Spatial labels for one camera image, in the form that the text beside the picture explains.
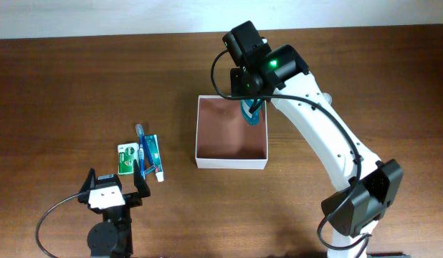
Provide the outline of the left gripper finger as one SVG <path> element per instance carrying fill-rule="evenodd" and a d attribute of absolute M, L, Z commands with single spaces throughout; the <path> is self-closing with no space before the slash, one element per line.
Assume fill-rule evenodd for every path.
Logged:
<path fill-rule="evenodd" d="M 82 184 L 82 187 L 79 191 L 79 196 L 77 200 L 81 204 L 87 204 L 89 199 L 89 191 L 92 190 L 96 185 L 96 176 L 95 169 L 91 168 L 88 172 L 87 178 L 85 182 Z"/>
<path fill-rule="evenodd" d="M 149 197 L 151 195 L 151 191 L 140 172 L 140 166 L 137 161 L 133 162 L 133 180 L 134 186 L 137 188 L 138 195 L 141 198 Z"/>

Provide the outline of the teal Listerine mouthwash bottle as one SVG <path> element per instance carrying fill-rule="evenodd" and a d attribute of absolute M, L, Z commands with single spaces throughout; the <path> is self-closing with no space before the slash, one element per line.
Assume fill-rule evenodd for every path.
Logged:
<path fill-rule="evenodd" d="M 259 123 L 259 110 L 257 110 L 255 113 L 250 113 L 249 108 L 252 104 L 254 99 L 249 100 L 241 100 L 240 101 L 240 108 L 241 113 L 244 119 L 250 124 L 250 125 L 257 125 Z"/>

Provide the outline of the green white Dettol soap bar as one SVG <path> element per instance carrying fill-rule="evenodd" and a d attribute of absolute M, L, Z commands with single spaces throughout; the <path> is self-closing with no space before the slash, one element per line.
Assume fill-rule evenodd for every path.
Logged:
<path fill-rule="evenodd" d="M 125 176 L 133 174 L 134 162 L 138 161 L 137 143 L 126 143 L 118 145 L 118 174 Z"/>

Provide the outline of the dark blue Dettol foam bottle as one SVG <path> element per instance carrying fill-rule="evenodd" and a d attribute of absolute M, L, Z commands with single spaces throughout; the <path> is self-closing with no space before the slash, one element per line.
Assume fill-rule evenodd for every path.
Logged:
<path fill-rule="evenodd" d="M 322 96 L 325 98 L 325 100 L 327 101 L 327 103 L 328 103 L 329 105 L 332 104 L 333 99 L 332 99 L 332 97 L 330 96 L 330 94 L 328 94 L 328 93 L 326 93 L 326 92 L 323 92 L 323 93 L 322 93 Z"/>

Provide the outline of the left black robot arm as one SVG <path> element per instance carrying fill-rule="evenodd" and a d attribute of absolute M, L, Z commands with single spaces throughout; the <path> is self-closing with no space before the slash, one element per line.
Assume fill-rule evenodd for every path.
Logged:
<path fill-rule="evenodd" d="M 103 220 L 94 225 L 87 235 L 87 246 L 91 257 L 132 256 L 130 210 L 142 206 L 143 199 L 151 195 L 136 161 L 133 163 L 133 183 L 136 191 L 123 193 L 117 174 L 97 177 L 95 170 L 90 169 L 79 191 L 78 201 L 103 217 Z"/>

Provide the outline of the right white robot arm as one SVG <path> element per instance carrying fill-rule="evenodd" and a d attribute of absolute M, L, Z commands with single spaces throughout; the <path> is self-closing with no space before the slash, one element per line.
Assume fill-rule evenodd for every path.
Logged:
<path fill-rule="evenodd" d="M 328 257 L 367 257 L 373 230 L 399 190 L 402 167 L 394 159 L 383 162 L 355 136 L 290 45 L 224 44 L 236 64 L 229 99 L 240 102 L 244 119 L 254 123 L 271 102 L 314 150 L 336 189 L 321 203 L 317 228 Z"/>

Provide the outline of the blue white toothbrush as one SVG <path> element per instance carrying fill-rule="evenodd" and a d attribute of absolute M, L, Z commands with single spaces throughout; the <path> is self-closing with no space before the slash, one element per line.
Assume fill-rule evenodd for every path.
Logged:
<path fill-rule="evenodd" d="M 144 130 L 141 124 L 136 124 L 135 125 L 135 131 L 137 133 L 137 136 L 139 138 L 139 150 L 138 150 L 138 157 L 139 157 L 139 162 L 140 162 L 140 173 L 142 175 L 143 178 L 146 177 L 146 162 L 145 162 L 145 140 L 144 140 Z"/>

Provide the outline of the teal toothpaste tube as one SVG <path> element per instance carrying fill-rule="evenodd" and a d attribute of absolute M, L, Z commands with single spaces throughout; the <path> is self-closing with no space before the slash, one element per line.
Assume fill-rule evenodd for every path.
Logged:
<path fill-rule="evenodd" d="M 158 182 L 164 182 L 164 172 L 161 162 L 161 154 L 158 146 L 158 136 L 157 135 L 146 135 L 145 136 L 147 146 L 151 155 L 151 160 L 153 165 L 156 166 L 156 178 Z"/>

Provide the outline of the white open cardboard box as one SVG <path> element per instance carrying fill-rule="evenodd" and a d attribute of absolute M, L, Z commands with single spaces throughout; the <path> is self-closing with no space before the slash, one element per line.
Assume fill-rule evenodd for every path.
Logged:
<path fill-rule="evenodd" d="M 200 95 L 196 119 L 195 161 L 198 168 L 258 169 L 269 158 L 267 108 L 259 123 L 250 125 L 239 101 L 218 95 Z"/>

